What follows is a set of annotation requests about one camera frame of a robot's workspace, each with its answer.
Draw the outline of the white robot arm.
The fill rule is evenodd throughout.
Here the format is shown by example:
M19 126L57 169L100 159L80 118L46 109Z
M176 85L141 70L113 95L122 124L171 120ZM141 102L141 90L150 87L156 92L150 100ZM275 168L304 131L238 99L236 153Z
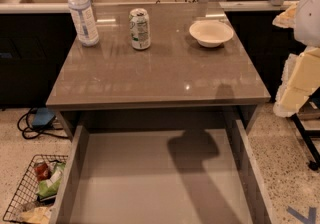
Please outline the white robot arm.
M306 46L302 53L290 54L286 60L273 107L276 116L291 117L320 87L320 0L299 0L273 24L291 27L294 39Z

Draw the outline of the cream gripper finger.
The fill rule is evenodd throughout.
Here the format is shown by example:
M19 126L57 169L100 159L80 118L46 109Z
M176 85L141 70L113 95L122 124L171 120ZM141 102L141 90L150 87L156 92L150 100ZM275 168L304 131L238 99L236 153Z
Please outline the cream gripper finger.
M320 49L307 47L299 55L290 54L281 81L273 112L278 117L291 117L320 87Z
M297 5L292 4L285 11L277 15L272 21L272 24L280 28L294 28L296 8L297 8Z

